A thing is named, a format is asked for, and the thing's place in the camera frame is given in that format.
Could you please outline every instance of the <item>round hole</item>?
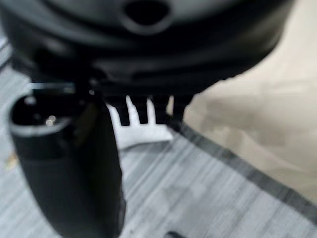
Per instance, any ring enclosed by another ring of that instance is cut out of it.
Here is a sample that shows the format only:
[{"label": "round hole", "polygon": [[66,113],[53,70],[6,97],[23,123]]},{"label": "round hole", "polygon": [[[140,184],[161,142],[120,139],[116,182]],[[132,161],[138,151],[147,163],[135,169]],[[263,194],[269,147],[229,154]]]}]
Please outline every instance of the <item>round hole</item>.
[{"label": "round hole", "polygon": [[166,3],[158,0],[136,0],[124,8],[125,14],[141,26],[153,26],[162,22],[169,14]]}]

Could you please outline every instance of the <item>small debris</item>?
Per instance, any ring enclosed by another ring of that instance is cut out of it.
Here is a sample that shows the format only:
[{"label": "small debris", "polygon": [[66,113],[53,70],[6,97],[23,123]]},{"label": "small debris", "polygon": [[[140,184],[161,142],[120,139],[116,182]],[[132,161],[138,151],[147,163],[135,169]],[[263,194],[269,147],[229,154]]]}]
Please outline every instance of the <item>small debris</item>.
[{"label": "small debris", "polygon": [[18,157],[16,153],[12,153],[6,161],[5,167],[7,170],[13,170],[18,164]]}]

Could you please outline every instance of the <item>gray fabric surface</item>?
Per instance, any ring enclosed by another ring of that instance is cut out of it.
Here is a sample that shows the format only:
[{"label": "gray fabric surface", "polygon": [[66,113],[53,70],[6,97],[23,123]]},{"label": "gray fabric surface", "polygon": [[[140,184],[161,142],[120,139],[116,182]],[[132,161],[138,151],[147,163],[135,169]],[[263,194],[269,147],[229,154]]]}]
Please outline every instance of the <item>gray fabric surface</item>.
[{"label": "gray fabric surface", "polygon": [[[0,73],[0,238],[57,238],[36,206],[5,125],[27,79]],[[184,127],[168,143],[121,152],[128,213],[123,238],[317,238],[317,208],[241,159]]]}]

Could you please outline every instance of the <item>beige floor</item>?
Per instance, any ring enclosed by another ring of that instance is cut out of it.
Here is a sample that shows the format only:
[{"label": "beige floor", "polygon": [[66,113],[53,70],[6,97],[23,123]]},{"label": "beige floor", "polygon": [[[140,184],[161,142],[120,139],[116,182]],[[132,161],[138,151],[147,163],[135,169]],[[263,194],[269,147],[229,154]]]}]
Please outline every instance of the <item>beige floor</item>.
[{"label": "beige floor", "polygon": [[197,96],[186,122],[317,203],[317,0],[298,0],[278,48]]}]

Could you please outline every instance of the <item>black cylindrical part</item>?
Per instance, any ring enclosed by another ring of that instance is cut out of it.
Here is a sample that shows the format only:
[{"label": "black cylindrical part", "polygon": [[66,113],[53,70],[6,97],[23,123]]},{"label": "black cylindrical part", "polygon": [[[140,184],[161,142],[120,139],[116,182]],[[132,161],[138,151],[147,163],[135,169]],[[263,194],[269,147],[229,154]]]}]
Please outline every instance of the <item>black cylindrical part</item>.
[{"label": "black cylindrical part", "polygon": [[118,237],[125,214],[122,173],[106,107],[74,97],[24,97],[9,128],[23,172],[64,238]]}]

